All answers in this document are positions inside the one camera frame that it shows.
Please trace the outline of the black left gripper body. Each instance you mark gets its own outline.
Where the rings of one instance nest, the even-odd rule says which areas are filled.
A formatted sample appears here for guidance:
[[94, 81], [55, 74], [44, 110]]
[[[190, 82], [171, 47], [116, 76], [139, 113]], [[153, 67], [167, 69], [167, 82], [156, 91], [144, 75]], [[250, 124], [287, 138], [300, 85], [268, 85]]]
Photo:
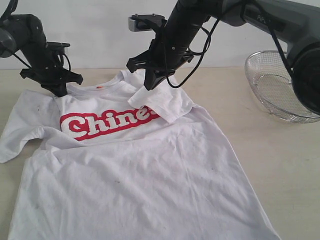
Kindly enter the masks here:
[[83, 76], [81, 74], [74, 73], [63, 67], [45, 68], [40, 70], [24, 68], [21, 70], [20, 76], [23, 79], [29, 78], [48, 90], [51, 90], [51, 86], [59, 84], [76, 83], [81, 85], [83, 82]]

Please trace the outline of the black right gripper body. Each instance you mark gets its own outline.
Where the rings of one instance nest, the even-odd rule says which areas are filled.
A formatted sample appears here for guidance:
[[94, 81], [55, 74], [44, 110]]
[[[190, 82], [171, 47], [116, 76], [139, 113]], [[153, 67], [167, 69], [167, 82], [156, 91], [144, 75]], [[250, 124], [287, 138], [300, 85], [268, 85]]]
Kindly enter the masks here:
[[130, 58], [126, 67], [131, 73], [138, 69], [176, 71], [194, 58], [188, 50], [189, 46], [190, 43], [187, 41], [153, 41], [148, 50]]

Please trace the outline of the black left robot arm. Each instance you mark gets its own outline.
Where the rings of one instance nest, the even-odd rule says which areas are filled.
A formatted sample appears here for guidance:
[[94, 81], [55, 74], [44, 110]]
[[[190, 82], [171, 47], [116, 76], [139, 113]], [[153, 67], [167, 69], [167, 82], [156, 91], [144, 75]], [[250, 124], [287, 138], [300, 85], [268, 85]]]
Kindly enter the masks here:
[[69, 43], [47, 41], [42, 22], [32, 14], [13, 14], [0, 23], [0, 57], [16, 57], [29, 78], [57, 97], [67, 95], [67, 83], [82, 84], [83, 77], [71, 71], [65, 53]]

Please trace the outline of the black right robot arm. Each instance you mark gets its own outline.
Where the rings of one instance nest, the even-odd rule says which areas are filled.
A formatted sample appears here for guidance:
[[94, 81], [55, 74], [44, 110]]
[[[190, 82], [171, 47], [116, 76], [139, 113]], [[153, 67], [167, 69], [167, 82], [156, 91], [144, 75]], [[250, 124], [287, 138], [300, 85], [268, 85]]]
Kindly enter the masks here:
[[289, 0], [179, 0], [169, 18], [134, 14], [132, 32], [154, 31], [148, 50], [127, 62], [145, 70], [144, 86], [155, 89], [196, 52], [190, 44], [210, 18], [233, 27], [250, 24], [271, 35], [300, 103], [320, 112], [320, 9]]

